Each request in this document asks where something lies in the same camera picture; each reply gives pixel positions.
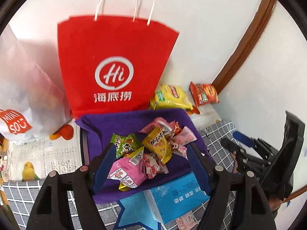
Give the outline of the orange chips bag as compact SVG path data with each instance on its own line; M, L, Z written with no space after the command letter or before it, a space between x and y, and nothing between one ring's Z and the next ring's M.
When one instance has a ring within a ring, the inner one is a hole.
M191 91L196 107L220 102L218 93L211 84L195 84L190 82L189 90Z

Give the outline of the grey checked bed sheet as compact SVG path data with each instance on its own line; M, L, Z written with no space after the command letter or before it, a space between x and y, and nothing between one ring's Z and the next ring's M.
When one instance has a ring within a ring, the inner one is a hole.
M234 158L228 150L224 149L220 140L228 138L233 140L232 133L236 130L233 122L221 121L200 131L200 135L209 148L209 154L218 165L223 166L229 172L233 172L235 167ZM30 212L34 205L34 200L40 191L42 182L35 183L17 183L9 182L4 185L4 192L8 197L10 208L21 229L26 228ZM135 218L127 218L131 213L130 206L134 199L140 198L142 203L146 203L143 196L137 194L122 199L118 202L108 204L98 204L97 209L104 221L107 229L179 229L183 225L183 216L178 220L172 220L167 224L161 224L153 219L148 206L143 206L146 212L146 223L140 224Z

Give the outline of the white plastic Miniso bag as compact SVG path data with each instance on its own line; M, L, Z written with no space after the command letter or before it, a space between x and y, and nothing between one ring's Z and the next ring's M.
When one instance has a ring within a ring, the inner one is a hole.
M31 142L71 119L66 95L26 53L10 26L1 34L1 134Z

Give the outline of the yellow snack packet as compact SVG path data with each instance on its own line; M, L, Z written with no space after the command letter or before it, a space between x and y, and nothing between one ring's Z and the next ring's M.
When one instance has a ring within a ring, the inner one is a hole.
M172 157L171 147L159 127L156 127L142 140L142 145L152 153L155 153L163 164L166 164Z

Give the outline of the red gold snack packet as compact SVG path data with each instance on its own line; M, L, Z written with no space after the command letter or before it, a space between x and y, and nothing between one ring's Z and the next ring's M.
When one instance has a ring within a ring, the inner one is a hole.
M178 135L183 130L177 121L171 122L171 128L174 136Z

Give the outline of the yellow chips bag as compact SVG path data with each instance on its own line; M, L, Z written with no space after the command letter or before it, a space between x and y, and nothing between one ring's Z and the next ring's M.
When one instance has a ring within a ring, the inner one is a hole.
M174 85L161 85L149 100L149 105L153 110L161 108L193 109L192 103L189 101L185 91L181 86Z

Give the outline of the light pink snack packet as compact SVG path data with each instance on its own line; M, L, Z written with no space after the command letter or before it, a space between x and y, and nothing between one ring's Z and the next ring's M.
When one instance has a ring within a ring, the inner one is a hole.
M176 155L187 159L187 144L197 140L195 134L185 126L183 130L169 140L169 146L172 152Z

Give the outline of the brown wooden door frame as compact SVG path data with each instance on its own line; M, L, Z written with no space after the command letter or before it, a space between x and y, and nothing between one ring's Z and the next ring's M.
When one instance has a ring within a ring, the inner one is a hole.
M226 87L256 46L271 18L275 5L276 0L261 0L254 14L254 18L242 36L235 51L212 82L217 93L220 93Z

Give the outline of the red paper shopping bag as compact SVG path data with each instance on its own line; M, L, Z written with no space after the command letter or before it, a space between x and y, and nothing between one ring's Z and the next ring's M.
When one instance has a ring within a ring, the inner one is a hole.
M58 55L73 117L146 109L178 35L137 15L96 12L60 22Z

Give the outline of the magenta snack bag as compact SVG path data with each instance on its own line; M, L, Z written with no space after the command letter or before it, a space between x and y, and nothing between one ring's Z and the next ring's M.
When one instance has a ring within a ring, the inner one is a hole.
M147 179L158 174L168 174L169 170L156 154L144 152L144 147L116 160L107 176L108 179L120 182L122 192L137 188Z

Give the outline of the green snack packet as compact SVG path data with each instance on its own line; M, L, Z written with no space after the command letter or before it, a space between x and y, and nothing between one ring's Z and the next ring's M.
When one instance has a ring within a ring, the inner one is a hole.
M134 133L128 136L120 136L114 133L110 142L116 146L116 159L120 159L126 154L134 152L142 146Z

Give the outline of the printed bird fruit pillowcase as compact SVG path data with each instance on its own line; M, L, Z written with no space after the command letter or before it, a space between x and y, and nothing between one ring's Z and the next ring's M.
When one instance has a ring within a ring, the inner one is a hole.
M73 138L65 140L60 137L50 140L49 137L18 144L7 143L7 153L1 154L1 175L5 182L21 181L22 171L26 162L34 166L38 178L45 178L52 170L59 174L70 173L82 165L80 128L74 122L69 122L74 129Z

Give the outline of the pink packet with silver band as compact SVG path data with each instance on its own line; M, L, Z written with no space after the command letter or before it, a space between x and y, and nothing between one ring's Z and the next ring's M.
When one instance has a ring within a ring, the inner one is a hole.
M157 117L139 132L144 134L149 134L156 127L161 129L161 131L166 135L170 135L174 131L174 122L167 122L164 118Z

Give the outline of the blue tissue pack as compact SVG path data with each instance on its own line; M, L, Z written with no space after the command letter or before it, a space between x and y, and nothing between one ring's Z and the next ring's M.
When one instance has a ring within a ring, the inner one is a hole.
M143 191L153 218L166 224L207 202L193 172Z

